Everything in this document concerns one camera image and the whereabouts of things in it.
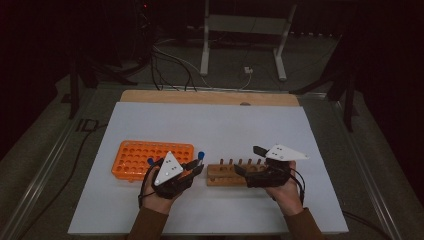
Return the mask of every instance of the sleeve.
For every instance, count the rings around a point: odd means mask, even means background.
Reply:
[[[284,216],[284,219],[293,236],[293,240],[325,239],[308,208],[305,208],[303,212],[299,214]]]
[[[141,207],[127,240],[158,240],[168,215]]]

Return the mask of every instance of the wrist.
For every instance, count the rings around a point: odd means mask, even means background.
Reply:
[[[304,210],[300,201],[299,202],[295,201],[293,203],[284,203],[284,204],[277,201],[277,203],[284,216],[293,216],[303,212]]]
[[[169,212],[171,211],[171,206],[167,205],[167,204],[152,204],[152,205],[148,205],[146,204],[145,206],[143,206],[145,208],[148,208],[150,210],[153,210],[155,212],[158,213],[162,213],[165,215],[169,215]]]

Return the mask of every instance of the hand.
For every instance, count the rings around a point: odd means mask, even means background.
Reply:
[[[290,161],[289,166],[291,169],[296,170],[295,161]],[[277,201],[281,212],[285,216],[293,216],[303,211],[303,206],[297,191],[297,184],[293,179],[290,178],[283,186],[267,187],[265,191],[270,197],[273,197],[275,201]]]
[[[147,179],[145,180],[146,184],[145,184],[144,192],[143,192],[143,196],[145,196],[143,198],[143,207],[149,208],[159,213],[169,214],[172,204],[174,203],[175,200],[177,200],[179,196],[181,196],[181,194],[175,196],[173,199],[161,198],[156,193],[151,194],[154,192],[152,188],[152,182],[153,182],[153,175],[155,174],[156,171],[159,171],[158,167],[153,169],[150,172],[149,176],[147,176]]]

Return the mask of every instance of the wooden peg board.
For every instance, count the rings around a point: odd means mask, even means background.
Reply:
[[[244,168],[247,172],[261,172],[264,171],[266,166],[261,164],[262,159],[258,159],[256,163],[253,163],[252,159],[249,159],[247,163],[243,164],[243,160],[239,159],[238,162],[233,163],[233,159],[230,159],[227,164],[224,164],[224,159],[220,160],[219,164],[209,164],[207,171],[207,186],[246,186],[246,180],[244,177],[238,175],[234,171],[234,164],[238,164]]]

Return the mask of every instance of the white tag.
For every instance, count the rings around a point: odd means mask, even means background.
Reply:
[[[292,161],[309,159],[308,155],[283,146],[281,144],[272,147],[265,155],[267,158],[271,158],[279,161]]]
[[[155,179],[155,186],[159,186],[160,184],[168,181],[169,179],[177,176],[178,174],[183,172],[183,168],[180,163],[174,157],[171,151],[169,151],[165,159],[163,160],[162,166],[159,169],[159,173]]]

